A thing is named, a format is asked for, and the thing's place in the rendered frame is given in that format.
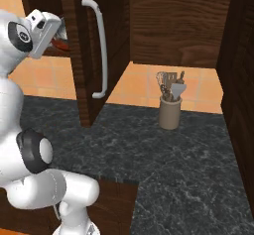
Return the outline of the closed dark wood wall cabinet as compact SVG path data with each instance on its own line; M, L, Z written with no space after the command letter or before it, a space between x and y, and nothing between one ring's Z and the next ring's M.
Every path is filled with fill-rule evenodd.
M134 63L214 68L230 0L130 0Z

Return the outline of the tall dark wood cabinet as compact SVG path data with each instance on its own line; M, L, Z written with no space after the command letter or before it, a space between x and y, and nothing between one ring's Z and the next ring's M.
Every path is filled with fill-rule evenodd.
M216 65L221 109L254 217L254 0L230 0Z

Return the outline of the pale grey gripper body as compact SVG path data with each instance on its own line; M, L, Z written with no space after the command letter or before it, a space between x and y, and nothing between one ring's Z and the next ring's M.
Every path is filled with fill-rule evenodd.
M31 37L33 50L30 53L31 58L39 59L43 55L61 23L61 19L52 13L32 14Z

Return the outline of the red-brown dish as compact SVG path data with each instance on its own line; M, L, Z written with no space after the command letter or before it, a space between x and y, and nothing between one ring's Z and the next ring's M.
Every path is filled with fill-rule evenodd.
M69 46L66 40L62 39L52 39L52 44L55 48L68 52L69 51Z

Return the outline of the dark wood cabinet door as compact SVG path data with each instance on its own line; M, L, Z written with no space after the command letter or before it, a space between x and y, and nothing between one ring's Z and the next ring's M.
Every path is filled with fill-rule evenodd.
M129 0L93 1L98 4L103 17L108 61L108 87L105 96L99 99L92 97L94 92L102 90L95 13L83 6L81 0L62 0L79 120L83 127L93 124L130 61Z

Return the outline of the metal whisk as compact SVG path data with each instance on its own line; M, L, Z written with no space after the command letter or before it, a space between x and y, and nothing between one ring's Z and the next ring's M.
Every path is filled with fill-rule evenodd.
M157 78L157 82L159 84L159 87L161 89L162 94L164 96L168 96L169 95L169 89L166 86L167 74L163 71L159 71L156 74L156 78Z

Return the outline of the beige utensil pot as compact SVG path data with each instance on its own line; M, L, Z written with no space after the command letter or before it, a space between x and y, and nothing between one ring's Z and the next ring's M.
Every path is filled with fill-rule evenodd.
M180 124L182 99L176 102L168 102L160 97L159 125L166 130L175 130Z

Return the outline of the dark wood base cabinet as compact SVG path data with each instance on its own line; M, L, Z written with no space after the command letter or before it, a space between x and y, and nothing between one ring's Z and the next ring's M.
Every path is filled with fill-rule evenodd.
M129 235L137 196L137 183L100 179L97 201L87 208L101 235ZM54 209L21 210L10 205L0 189L0 235L52 235L60 226Z

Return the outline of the grey spatula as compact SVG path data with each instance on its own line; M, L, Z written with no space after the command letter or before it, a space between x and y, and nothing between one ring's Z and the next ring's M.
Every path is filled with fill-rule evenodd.
M186 89L187 89L187 86L185 84L173 83L171 86L173 99L177 100Z

